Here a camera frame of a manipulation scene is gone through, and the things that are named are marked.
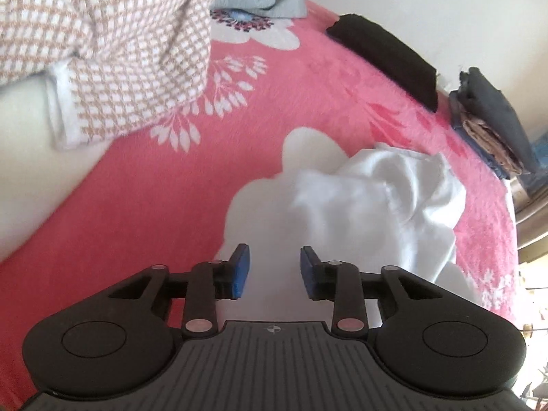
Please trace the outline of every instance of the white towel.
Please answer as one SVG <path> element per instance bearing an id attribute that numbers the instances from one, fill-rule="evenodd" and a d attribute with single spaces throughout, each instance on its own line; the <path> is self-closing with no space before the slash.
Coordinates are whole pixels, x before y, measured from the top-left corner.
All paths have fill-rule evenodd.
<path id="1" fill-rule="evenodd" d="M 300 248 L 323 261 L 341 260 L 362 272 L 400 266 L 475 301 L 455 265 L 453 228 L 465 206 L 464 186 L 442 154 L 428 156 L 378 144 L 332 174 L 284 171 L 242 188 L 232 201 L 219 257 L 239 242 L 251 248 L 251 270 L 241 299 L 223 300 L 219 321 L 325 321 L 333 303 L 308 299 L 300 276 Z M 381 324 L 366 300 L 369 325 Z"/>

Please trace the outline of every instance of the white leaf pattern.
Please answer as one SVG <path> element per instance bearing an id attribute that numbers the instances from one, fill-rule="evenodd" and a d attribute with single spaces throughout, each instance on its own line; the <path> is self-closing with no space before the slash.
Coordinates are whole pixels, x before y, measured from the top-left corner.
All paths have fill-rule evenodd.
<path id="1" fill-rule="evenodd" d="M 174 151 L 177 151 L 177 148 L 179 145 L 179 138 L 177 137 L 177 134 L 175 134 L 175 131 L 173 130 L 171 133 L 169 133 L 169 142 L 171 142 L 171 145 Z"/>
<path id="2" fill-rule="evenodd" d="M 241 92 L 235 92 L 234 95 L 243 106 L 247 106 L 246 98 L 243 96 Z"/>
<path id="3" fill-rule="evenodd" d="M 232 103 L 233 106 L 235 106 L 236 108 L 239 107 L 239 101 L 238 99 L 236 98 L 236 96 L 234 94 L 229 94 L 228 95 L 228 100 L 230 101 L 230 103 Z"/>
<path id="4" fill-rule="evenodd" d="M 190 149 L 190 136 L 184 128 L 181 128 L 179 133 L 179 142 L 181 143 L 183 150 L 188 153 L 188 150 Z"/>
<path id="5" fill-rule="evenodd" d="M 167 140 L 168 135 L 169 135 L 169 127 L 166 126 L 162 128 L 162 130 L 160 131 L 160 134 L 158 134 L 158 143 L 160 145 L 163 144 Z"/>
<path id="6" fill-rule="evenodd" d="M 204 98 L 204 110 L 206 111 L 205 113 L 207 115 L 213 114 L 213 105 L 211 104 L 211 102 L 209 101 L 207 97 Z"/>
<path id="7" fill-rule="evenodd" d="M 255 71 L 253 71 L 251 68 L 246 68 L 246 73 L 251 78 L 257 79 L 257 73 Z"/>
<path id="8" fill-rule="evenodd" d="M 238 82 L 238 86 L 243 89 L 244 91 L 251 91 L 253 90 L 253 86 L 251 86 L 249 83 L 241 81 Z"/>
<path id="9" fill-rule="evenodd" d="M 201 137 L 198 128 L 196 128 L 196 125 L 189 123 L 188 132 L 190 133 L 190 138 L 194 141 L 194 143 L 196 145 L 199 145 Z"/>
<path id="10" fill-rule="evenodd" d="M 153 126 L 152 128 L 150 128 L 150 137 L 158 136 L 162 130 L 163 130 L 162 125 Z"/>
<path id="11" fill-rule="evenodd" d="M 215 101 L 215 112 L 221 119 L 223 118 L 223 104 L 220 101 Z"/>
<path id="12" fill-rule="evenodd" d="M 163 121 L 150 128 L 151 138 L 159 145 L 168 141 L 174 151 L 179 149 L 188 153 L 191 144 L 199 145 L 202 135 L 195 123 L 190 122 L 189 115 L 212 115 L 216 113 L 221 119 L 235 109 L 246 107 L 244 91 L 253 91 L 254 86 L 243 78 L 258 80 L 266 74 L 265 59 L 259 56 L 234 57 L 212 60 L 208 70 L 208 87 L 205 94 L 197 100 L 175 107 Z"/>

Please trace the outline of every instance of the white flower pattern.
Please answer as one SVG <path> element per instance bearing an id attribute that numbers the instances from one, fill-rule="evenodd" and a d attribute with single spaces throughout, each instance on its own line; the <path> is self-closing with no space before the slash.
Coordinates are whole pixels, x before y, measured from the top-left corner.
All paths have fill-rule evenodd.
<path id="1" fill-rule="evenodd" d="M 225 43 L 246 43 L 253 39 L 270 48 L 293 51 L 300 46 L 299 38 L 287 28 L 288 18 L 267 18 L 239 10 L 218 9 L 211 12 L 213 40 Z"/>
<path id="2" fill-rule="evenodd" d="M 468 273 L 466 280 L 479 292 L 480 306 L 483 308 L 492 312 L 500 312 L 505 307 L 511 309 L 507 299 L 513 298 L 511 293 L 515 288 L 515 276 L 512 274 L 507 273 L 497 278 L 492 269 L 487 269 L 483 276 L 475 277 Z"/>
<path id="3" fill-rule="evenodd" d="M 156 138 L 159 145 L 169 143 L 174 151 L 188 153 L 191 144 L 199 145 L 202 139 L 191 116 L 216 114 L 222 119 L 232 109 L 247 106 L 244 94 L 254 90 L 250 82 L 266 74 L 267 69 L 265 59 L 259 56 L 212 60 L 202 97 L 172 109 L 162 122 L 150 128 L 150 137 Z"/>

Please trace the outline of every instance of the pink and white checkered fabric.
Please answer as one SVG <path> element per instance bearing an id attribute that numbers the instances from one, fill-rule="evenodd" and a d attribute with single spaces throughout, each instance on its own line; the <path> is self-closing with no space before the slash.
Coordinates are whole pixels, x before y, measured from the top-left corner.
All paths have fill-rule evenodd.
<path id="1" fill-rule="evenodd" d="M 211 1 L 0 0 L 0 85 L 48 71 L 63 147 L 129 133 L 203 92 Z"/>

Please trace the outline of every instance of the dark gray folded fabric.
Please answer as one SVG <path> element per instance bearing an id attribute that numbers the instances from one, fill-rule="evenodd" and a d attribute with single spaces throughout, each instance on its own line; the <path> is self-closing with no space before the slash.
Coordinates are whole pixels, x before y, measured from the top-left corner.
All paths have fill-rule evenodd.
<path id="1" fill-rule="evenodd" d="M 510 179 L 509 174 L 496 161 L 492 154 L 487 153 L 473 140 L 462 126 L 462 117 L 460 115 L 460 103 L 457 99 L 457 92 L 452 91 L 449 94 L 449 108 L 451 110 L 451 127 L 464 140 L 470 148 L 483 160 L 486 165 L 494 172 L 499 179 Z"/>
<path id="2" fill-rule="evenodd" d="M 478 68 L 460 74 L 457 97 L 471 114 L 484 120 L 506 146 L 523 163 L 525 170 L 535 173 L 538 160 L 516 112 L 506 97 L 483 76 Z"/>
<path id="3" fill-rule="evenodd" d="M 327 28 L 327 34 L 385 73 L 430 111 L 437 111 L 436 68 L 382 26 L 347 14 Z"/>

